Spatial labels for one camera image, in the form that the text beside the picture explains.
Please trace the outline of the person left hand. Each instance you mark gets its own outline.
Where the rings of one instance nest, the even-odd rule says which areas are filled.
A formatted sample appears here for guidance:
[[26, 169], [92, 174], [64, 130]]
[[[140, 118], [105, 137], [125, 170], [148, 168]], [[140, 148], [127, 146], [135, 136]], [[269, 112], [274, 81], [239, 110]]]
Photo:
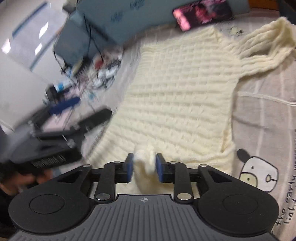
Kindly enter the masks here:
[[1, 183], [1, 190], [10, 196], [15, 196], [24, 187], [33, 184], [34, 182], [37, 182], [38, 184], [44, 183], [50, 180], [52, 177], [52, 170], [45, 170], [39, 176], [34, 176], [33, 174], [22, 175], [20, 173], [16, 173]]

